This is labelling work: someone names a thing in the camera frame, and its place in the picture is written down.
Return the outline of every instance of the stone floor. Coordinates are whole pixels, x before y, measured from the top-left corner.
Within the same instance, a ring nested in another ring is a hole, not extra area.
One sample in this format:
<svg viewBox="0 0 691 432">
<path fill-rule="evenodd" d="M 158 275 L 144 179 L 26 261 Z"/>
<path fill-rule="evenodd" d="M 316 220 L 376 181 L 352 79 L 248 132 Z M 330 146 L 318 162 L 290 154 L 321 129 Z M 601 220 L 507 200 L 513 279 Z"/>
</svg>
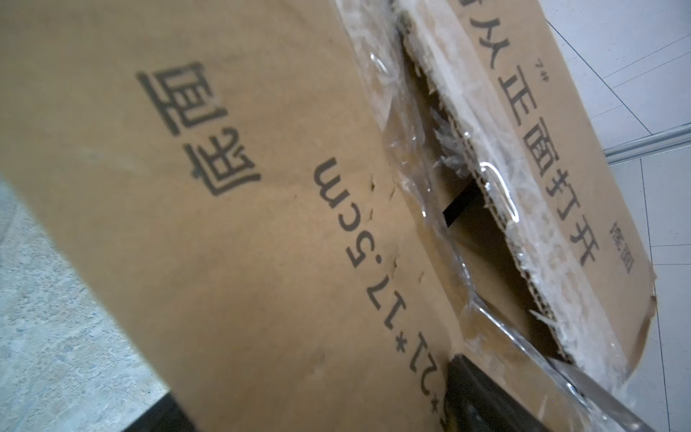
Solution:
<svg viewBox="0 0 691 432">
<path fill-rule="evenodd" d="M 120 431 L 166 392 L 0 180 L 0 431 Z"/>
</svg>

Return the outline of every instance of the white tile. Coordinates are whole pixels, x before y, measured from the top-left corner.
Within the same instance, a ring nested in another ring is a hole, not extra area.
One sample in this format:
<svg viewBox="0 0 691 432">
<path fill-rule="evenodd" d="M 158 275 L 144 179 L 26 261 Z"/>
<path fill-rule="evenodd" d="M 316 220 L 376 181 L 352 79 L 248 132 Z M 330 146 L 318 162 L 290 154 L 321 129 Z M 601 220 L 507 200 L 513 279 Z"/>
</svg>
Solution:
<svg viewBox="0 0 691 432">
<path fill-rule="evenodd" d="M 691 264 L 691 245 L 656 246 L 652 257 L 655 264 Z"/>
<path fill-rule="evenodd" d="M 629 207 L 631 217 L 634 219 L 638 235 L 641 236 L 645 252 L 650 255 L 650 242 L 647 231 L 647 216 L 645 214 L 645 195 L 643 194 L 643 175 L 641 173 L 641 160 L 630 160 L 623 164 L 610 167 L 616 184 L 619 185 L 624 196 L 626 206 Z"/>
<path fill-rule="evenodd" d="M 590 122 L 605 150 L 649 135 L 623 105 L 593 117 Z"/>
<path fill-rule="evenodd" d="M 547 19 L 601 76 L 691 35 L 689 0 L 541 0 Z"/>
<path fill-rule="evenodd" d="M 691 53 L 614 88 L 651 133 L 691 123 Z"/>
<path fill-rule="evenodd" d="M 691 245 L 691 146 L 643 159 L 652 246 Z"/>
<path fill-rule="evenodd" d="M 643 73 L 662 66 L 677 57 L 681 57 L 688 52 L 691 52 L 691 35 L 675 41 L 650 55 L 646 55 L 637 62 L 626 66 L 624 69 L 603 77 L 603 80 L 605 80 L 608 86 L 616 87 Z"/>
<path fill-rule="evenodd" d="M 626 389 L 628 400 L 634 403 L 632 410 L 635 414 L 656 431 L 669 429 L 657 317 L 650 324 L 641 362 L 629 379 Z"/>
<path fill-rule="evenodd" d="M 691 431 L 691 265 L 656 265 L 670 428 Z"/>
<path fill-rule="evenodd" d="M 563 37 L 552 29 L 552 35 L 561 49 L 571 78 L 576 84 L 580 99 L 583 101 L 588 117 L 595 117 L 621 105 L 616 95 L 605 83 L 585 64 L 576 51 L 566 43 Z"/>
</svg>

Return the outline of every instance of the metal strip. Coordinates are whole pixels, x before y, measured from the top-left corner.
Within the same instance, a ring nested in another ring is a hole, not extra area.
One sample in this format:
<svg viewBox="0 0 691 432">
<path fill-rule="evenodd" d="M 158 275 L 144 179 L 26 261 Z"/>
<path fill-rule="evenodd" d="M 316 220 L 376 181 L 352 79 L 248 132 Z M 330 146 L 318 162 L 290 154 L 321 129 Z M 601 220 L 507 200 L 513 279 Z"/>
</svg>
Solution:
<svg viewBox="0 0 691 432">
<path fill-rule="evenodd" d="M 691 144 L 691 123 L 605 150 L 607 163 L 616 165 Z"/>
</svg>

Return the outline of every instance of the asterisk symbol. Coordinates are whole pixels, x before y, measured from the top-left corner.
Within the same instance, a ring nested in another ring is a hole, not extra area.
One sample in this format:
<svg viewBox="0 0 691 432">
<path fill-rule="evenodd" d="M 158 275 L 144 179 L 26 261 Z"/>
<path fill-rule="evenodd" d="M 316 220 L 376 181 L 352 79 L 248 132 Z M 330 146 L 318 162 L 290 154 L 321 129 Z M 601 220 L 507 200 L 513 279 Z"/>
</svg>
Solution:
<svg viewBox="0 0 691 432">
<path fill-rule="evenodd" d="M 403 337 L 403 332 L 401 332 L 400 336 L 396 336 L 396 351 L 399 353 L 404 353 L 406 352 L 406 344 L 408 343 L 408 340 Z"/>
<path fill-rule="evenodd" d="M 435 393 L 434 397 L 432 398 L 432 412 L 433 413 L 439 412 L 439 410 L 437 409 L 437 405 L 439 405 L 439 399 L 437 399 L 437 393 Z"/>
</svg>

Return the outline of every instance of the opened cardboard box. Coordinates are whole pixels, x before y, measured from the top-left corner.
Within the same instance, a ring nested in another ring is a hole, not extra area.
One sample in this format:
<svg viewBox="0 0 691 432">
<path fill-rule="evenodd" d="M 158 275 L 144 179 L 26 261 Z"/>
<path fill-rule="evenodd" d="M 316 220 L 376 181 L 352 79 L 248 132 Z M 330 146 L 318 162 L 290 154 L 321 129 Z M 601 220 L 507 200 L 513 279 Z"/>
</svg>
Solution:
<svg viewBox="0 0 691 432">
<path fill-rule="evenodd" d="M 438 430 L 464 353 L 572 431 L 543 355 L 635 367 L 651 265 L 537 1 L 10 2 L 0 32 L 2 175 L 200 429 Z"/>
</svg>

